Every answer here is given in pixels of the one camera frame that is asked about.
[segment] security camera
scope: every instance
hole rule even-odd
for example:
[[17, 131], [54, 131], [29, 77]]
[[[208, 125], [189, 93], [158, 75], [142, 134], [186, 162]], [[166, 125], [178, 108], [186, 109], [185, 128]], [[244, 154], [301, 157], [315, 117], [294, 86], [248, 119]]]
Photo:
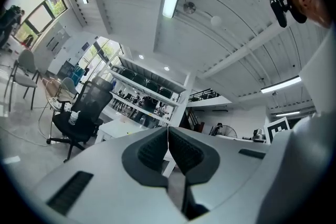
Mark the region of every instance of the security camera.
[[287, 26], [286, 12], [289, 10], [288, 5], [284, 4], [284, 0], [269, 0], [269, 4], [278, 19], [279, 25], [285, 28]]

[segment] bottle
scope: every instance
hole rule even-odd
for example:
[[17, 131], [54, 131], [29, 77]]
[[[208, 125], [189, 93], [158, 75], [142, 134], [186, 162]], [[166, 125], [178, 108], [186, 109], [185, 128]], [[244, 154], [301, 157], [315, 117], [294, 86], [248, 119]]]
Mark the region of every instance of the bottle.
[[79, 112], [80, 111], [78, 111], [78, 112], [72, 111], [71, 112], [71, 115], [70, 115], [70, 118], [69, 118], [69, 124], [71, 124], [71, 125], [75, 125], [76, 124]]

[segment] sign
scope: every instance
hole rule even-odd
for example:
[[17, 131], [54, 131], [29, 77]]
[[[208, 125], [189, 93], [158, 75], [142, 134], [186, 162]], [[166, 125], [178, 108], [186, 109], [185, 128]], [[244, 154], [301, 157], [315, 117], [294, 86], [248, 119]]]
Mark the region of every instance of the sign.
[[289, 124], [286, 117], [264, 125], [267, 144], [271, 144], [274, 136], [283, 131], [289, 130]]

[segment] shelf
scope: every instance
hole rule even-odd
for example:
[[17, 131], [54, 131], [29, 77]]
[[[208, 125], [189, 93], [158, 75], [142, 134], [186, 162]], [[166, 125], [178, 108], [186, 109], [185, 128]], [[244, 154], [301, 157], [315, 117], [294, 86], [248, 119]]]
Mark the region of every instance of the shelf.
[[[162, 118], [162, 117], [160, 117], [160, 116], [158, 116], [158, 115], [156, 115], [156, 114], [154, 114], [154, 113], [148, 112], [147, 110], [145, 110], [145, 109], [143, 109], [143, 108], [137, 106], [136, 104], [133, 104], [132, 102], [126, 101], [124, 98], [118, 96], [118, 95], [115, 94], [114, 92], [112, 92], [112, 95], [113, 95], [113, 98], [119, 100], [120, 102], [122, 102], [122, 103], [124, 103], [124, 104], [126, 104], [126, 105], [129, 105], [130, 107], [132, 107], [132, 108], [134, 108], [134, 109], [136, 109], [136, 110], [139, 110], [139, 111], [141, 111], [142, 113], [147, 114], [147, 115], [151, 116], [151, 117], [154, 118], [154, 119], [157, 119], [157, 120], [159, 120], [159, 121], [163, 121], [163, 122], [165, 122], [165, 123], [170, 124], [170, 121], [169, 121], [169, 120], [164, 119], [164, 118]], [[109, 109], [106, 109], [105, 112], [106, 112], [106, 115], [107, 115], [107, 116], [109, 116], [109, 114], [113, 113], [113, 111], [111, 111], [111, 110], [109, 110]]]
[[168, 89], [172, 92], [181, 93], [181, 92], [184, 92], [186, 90], [186, 88], [182, 84], [180, 84], [176, 81], [173, 81], [169, 78], [165, 78], [162, 75], [158, 75], [155, 72], [150, 71], [150, 70], [142, 67], [140, 64], [133, 62], [130, 59], [126, 59], [122, 56], [119, 56], [119, 59], [121, 61], [121, 64], [125, 68], [132, 70], [133, 72], [145, 77], [148, 80], [151, 80], [151, 81], [157, 83], [158, 85], [160, 85], [160, 86], [162, 86], [162, 87], [164, 87], [164, 88], [166, 88], [166, 89]]
[[114, 72], [114, 71], [112, 71], [111, 69], [108, 69], [108, 71], [113, 75], [114, 78], [120, 80], [121, 82], [127, 84], [128, 86], [130, 86], [132, 88], [137, 89], [139, 92], [142, 92], [142, 93], [144, 93], [144, 94], [146, 94], [146, 95], [148, 95], [148, 96], [150, 96], [154, 99], [157, 99], [157, 100], [159, 100], [159, 101], [161, 101], [165, 104], [168, 104], [168, 105], [171, 105], [171, 106], [180, 106], [179, 103], [177, 103], [173, 100], [170, 100], [167, 97], [164, 97], [163, 95], [160, 95], [157, 92], [154, 92], [154, 91], [152, 91], [152, 90], [150, 90], [150, 89], [148, 89], [148, 88], [146, 88], [146, 87], [144, 87], [140, 84], [137, 84], [136, 82], [134, 82], [134, 81], [132, 81], [132, 80], [130, 80], [130, 79]]

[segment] window frame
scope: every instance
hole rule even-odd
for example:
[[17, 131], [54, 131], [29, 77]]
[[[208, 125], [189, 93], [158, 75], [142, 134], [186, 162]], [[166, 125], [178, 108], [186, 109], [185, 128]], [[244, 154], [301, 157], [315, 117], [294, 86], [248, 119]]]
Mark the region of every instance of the window frame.
[[[20, 24], [20, 26], [18, 27], [18, 29], [20, 29], [21, 27], [22, 27], [22, 25], [24, 24], [24, 23], [26, 23], [26, 25], [28, 25], [30, 28], [31, 28], [31, 30], [37, 35], [37, 38], [32, 42], [32, 44], [31, 44], [31, 46], [30, 46], [30, 49], [32, 49], [33, 47], [34, 47], [34, 45], [35, 45], [35, 43], [36, 43], [36, 41], [39, 39], [39, 36], [55, 21], [55, 19], [56, 18], [58, 18], [60, 15], [62, 15], [67, 9], [68, 9], [68, 7], [67, 7], [67, 5], [65, 4], [65, 2], [64, 2], [64, 0], [61, 0], [62, 1], [62, 3], [63, 3], [63, 6], [65, 7], [65, 9], [60, 13], [60, 14], [58, 14], [57, 16], [55, 16], [54, 14], [53, 14], [53, 12], [52, 12], [52, 10], [50, 9], [50, 7], [48, 6], [48, 4], [47, 4], [47, 1], [48, 0], [43, 0], [39, 5], [37, 5], [36, 6], [36, 8], [34, 8], [33, 10], [32, 10], [32, 12], [21, 22], [21, 24]], [[46, 11], [48, 12], [48, 14], [51, 16], [51, 21], [50, 22], [48, 22], [47, 24], [46, 24], [46, 26], [41, 30], [41, 31], [38, 31], [36, 28], [35, 28], [35, 26], [29, 21], [29, 18], [34, 14], [34, 12], [36, 11], [36, 10], [38, 10], [41, 6], [43, 6], [45, 9], [46, 9]], [[16, 34], [17, 34], [17, 32], [15, 33], [15, 35], [12, 35], [12, 37], [14, 38], [14, 39], [16, 39], [19, 43], [21, 43], [22, 41], [20, 41], [20, 40], [18, 40], [17, 38], [16, 38]]]

